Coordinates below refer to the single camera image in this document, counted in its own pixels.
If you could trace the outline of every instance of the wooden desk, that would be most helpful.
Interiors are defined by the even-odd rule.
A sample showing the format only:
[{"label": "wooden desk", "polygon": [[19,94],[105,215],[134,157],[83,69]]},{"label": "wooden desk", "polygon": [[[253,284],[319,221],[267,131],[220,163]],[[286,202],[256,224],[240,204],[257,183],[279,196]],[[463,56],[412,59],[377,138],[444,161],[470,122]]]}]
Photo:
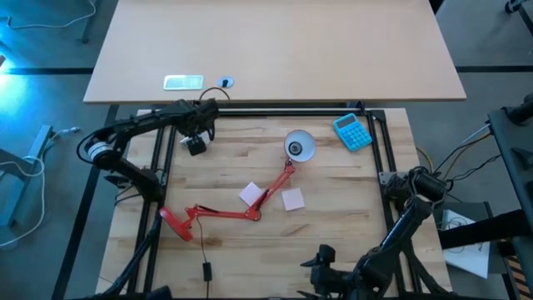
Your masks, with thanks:
[{"label": "wooden desk", "polygon": [[84,101],[198,98],[177,74],[234,101],[466,98],[427,0],[121,0]]},{"label": "wooden desk", "polygon": [[[405,109],[387,109],[386,116],[398,170],[413,168],[419,162]],[[320,243],[336,249],[334,268],[352,270],[359,257],[385,236],[372,150],[365,147],[348,152],[332,129],[333,119],[220,118],[216,139],[207,152],[191,157],[186,149],[176,148],[167,206],[184,218],[183,209],[195,203],[244,210],[246,204],[239,199],[239,192],[250,181],[263,188],[270,185],[285,162],[282,145],[291,130],[305,129],[316,139],[315,157],[297,164],[296,173],[284,187],[299,187],[305,208],[285,212],[278,191],[263,206],[259,222],[201,218],[206,255],[213,268],[211,297],[294,297],[296,290],[312,290],[310,270],[299,264],[311,259]],[[128,159],[139,166],[149,165],[154,140],[155,132],[135,137]],[[98,292],[109,287],[106,280],[114,280],[131,258],[141,207],[139,197],[116,207]],[[197,224],[192,232],[195,238],[183,242],[166,224],[162,226],[154,287],[168,285],[174,297],[205,295]],[[413,244],[436,281],[451,289],[433,217],[422,224]],[[389,295],[395,293],[392,285]]]}]

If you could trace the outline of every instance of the gray floor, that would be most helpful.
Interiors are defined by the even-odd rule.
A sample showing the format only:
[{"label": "gray floor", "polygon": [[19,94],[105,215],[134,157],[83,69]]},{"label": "gray floor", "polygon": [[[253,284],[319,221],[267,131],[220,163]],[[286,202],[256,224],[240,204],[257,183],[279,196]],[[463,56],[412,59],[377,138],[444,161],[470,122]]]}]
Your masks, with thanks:
[{"label": "gray floor", "polygon": [[[504,0],[448,0],[444,4],[437,19],[456,65],[533,65],[533,37],[518,14],[502,12],[504,3]],[[529,2],[526,7],[531,16],[532,4]],[[16,32],[0,25],[0,53],[9,59],[6,67],[92,67],[115,5],[116,0],[102,1],[88,45],[77,40],[83,22],[64,30]],[[13,25],[64,23],[89,9],[83,0],[7,0],[0,4],[0,16],[12,15]],[[468,97],[465,102],[386,105],[407,108],[416,144],[435,162],[480,128],[490,110],[518,104],[527,93],[533,92],[533,73],[462,73],[460,77]],[[49,299],[52,294],[89,171],[87,165],[77,160],[74,149],[84,133],[102,126],[108,109],[108,106],[82,104],[89,78],[0,75],[1,147],[24,155],[43,124],[56,128],[76,125],[83,129],[76,137],[64,138],[47,155],[47,215],[42,227],[19,244],[0,249],[2,299]],[[127,116],[138,108],[121,107],[119,116]],[[496,152],[493,141],[484,141],[460,160],[455,172],[464,172]],[[17,230],[31,227],[38,219],[39,185],[39,180],[35,180],[17,211]],[[94,291],[114,193],[110,184],[100,180],[67,291],[69,298],[84,297]],[[488,201],[495,213],[518,208],[501,161],[457,183],[453,194],[467,202]],[[507,298],[498,277],[486,281],[453,267],[450,274],[453,287],[460,294]]]}]

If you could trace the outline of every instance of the black metal frame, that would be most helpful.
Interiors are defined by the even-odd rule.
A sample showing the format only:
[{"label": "black metal frame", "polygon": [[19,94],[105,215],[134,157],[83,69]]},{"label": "black metal frame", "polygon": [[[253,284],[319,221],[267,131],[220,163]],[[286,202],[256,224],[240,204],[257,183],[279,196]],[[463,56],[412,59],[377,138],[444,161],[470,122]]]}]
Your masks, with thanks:
[{"label": "black metal frame", "polygon": [[[298,116],[312,116],[312,117],[323,117],[323,116],[342,116],[347,113],[355,113],[359,117],[365,117],[368,122],[368,129],[369,133],[372,137],[372,151],[374,154],[374,161],[376,165],[376,173],[384,172],[383,168],[383,162],[381,160],[381,153],[380,148],[378,144],[378,139],[376,135],[376,125],[375,121],[377,121],[380,124],[381,127],[381,134],[383,138],[383,145],[386,151],[386,159],[389,167],[390,172],[396,171],[396,162],[394,159],[393,149],[391,145],[391,138],[388,132],[388,128],[386,125],[386,115],[383,110],[371,110],[366,111],[364,107],[361,105],[360,108],[338,108],[342,105],[346,104],[340,104],[336,106],[337,108],[319,108],[319,109],[310,109],[315,108],[316,103],[313,106],[310,105],[301,105],[297,106],[296,108],[287,108],[287,107],[269,107],[269,108],[263,108],[263,109],[250,109],[250,108],[222,108],[220,111],[221,118],[243,118],[243,117],[298,117]],[[164,128],[159,129],[157,131],[156,136],[156,142],[154,145],[154,151],[152,155],[152,162],[151,162],[151,170],[155,171],[157,170],[157,165],[159,163],[159,157],[161,153],[162,148],[162,139],[163,139],[163,132]],[[167,152],[165,155],[165,162],[164,162],[164,168],[163,168],[163,174],[162,174],[162,182],[163,182],[163,189],[164,193],[166,194],[166,188],[168,183],[168,174],[170,172],[170,166],[172,164],[172,154],[174,150],[174,141],[176,137],[176,129],[173,127],[171,129],[171,134],[169,137],[169,143],[167,147]],[[60,274],[58,276],[56,286],[54,288],[54,292],[52,295],[52,300],[63,300],[65,297],[65,292],[67,290],[68,281],[70,279],[70,275],[72,272],[72,265],[74,263],[74,259],[77,255],[77,248],[79,246],[79,243],[81,242],[81,235],[83,232],[83,228],[85,227],[85,221],[87,220],[87,215],[89,212],[89,208],[91,206],[92,201],[92,195],[94,194],[94,189],[96,188],[96,180],[94,176],[90,176],[90,178],[87,180],[87,186],[86,186],[86,192],[90,192],[87,197],[85,197],[84,194],[84,200],[87,200],[88,202],[84,202],[84,208],[83,211],[80,209],[80,212],[78,212],[76,222],[74,224],[74,229],[72,230],[72,236],[71,240],[69,241],[69,247],[67,248],[67,253],[65,254],[65,258],[63,259],[62,269],[60,271]],[[385,214],[385,221],[386,221],[386,227],[387,231],[391,230],[392,226],[394,225],[394,219],[392,216],[392,210],[390,203],[385,200],[384,198],[384,191],[382,189],[382,186],[380,185],[380,193],[381,193],[381,200],[383,204],[383,211]],[[160,202],[157,203],[157,207],[160,208],[164,205],[165,199],[163,198]],[[146,235],[147,230],[147,223],[150,213],[150,202],[144,202],[142,206],[142,212],[139,222],[139,228],[137,231],[137,240],[135,249],[138,249],[139,245],[141,244],[142,240],[144,239]],[[160,228],[157,229],[157,236],[159,237],[159,231]],[[155,272],[155,266],[156,266],[156,259],[157,259],[157,247],[158,247],[159,238],[155,240],[153,245],[150,247],[150,253],[148,255],[148,262],[147,262],[147,272],[144,280],[143,285],[143,292],[147,293],[152,290],[152,284],[153,284],[153,276]],[[407,253],[407,259],[409,261],[409,253],[413,252],[412,244],[409,243],[408,247],[406,248]],[[411,275],[411,282],[413,284],[413,290],[415,293],[421,293],[421,284],[420,284],[420,278],[416,274],[416,270],[410,265],[410,275]],[[396,276],[396,286],[399,293],[403,293],[406,291],[406,281],[403,276],[403,272],[401,271],[401,265],[398,263],[397,270],[395,272]],[[133,275],[130,277],[128,281],[127,286],[127,292],[128,293],[134,293],[137,290],[137,282],[138,282],[138,268],[136,268]]]}]

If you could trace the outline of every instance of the sticky note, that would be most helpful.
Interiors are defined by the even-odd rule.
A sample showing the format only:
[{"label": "sticky note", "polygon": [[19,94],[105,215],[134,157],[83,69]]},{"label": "sticky note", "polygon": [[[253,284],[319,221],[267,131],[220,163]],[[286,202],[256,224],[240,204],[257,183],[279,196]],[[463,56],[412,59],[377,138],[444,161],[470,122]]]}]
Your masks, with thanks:
[{"label": "sticky note", "polygon": [[262,194],[263,190],[261,190],[254,182],[250,182],[241,191],[239,197],[242,201],[248,204],[248,206],[251,206]]},{"label": "sticky note", "polygon": [[304,208],[306,206],[303,202],[303,195],[301,194],[300,188],[283,191],[281,196],[283,197],[283,204],[285,204],[286,211]]}]

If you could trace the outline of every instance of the calculator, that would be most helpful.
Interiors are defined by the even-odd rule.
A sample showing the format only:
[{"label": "calculator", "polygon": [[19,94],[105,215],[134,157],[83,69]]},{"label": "calculator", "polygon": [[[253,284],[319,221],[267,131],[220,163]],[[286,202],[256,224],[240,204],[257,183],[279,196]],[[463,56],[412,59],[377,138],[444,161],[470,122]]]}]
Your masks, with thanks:
[{"label": "calculator", "polygon": [[357,121],[356,115],[353,113],[335,120],[333,127],[344,145],[352,152],[372,143],[372,137],[363,125]]}]

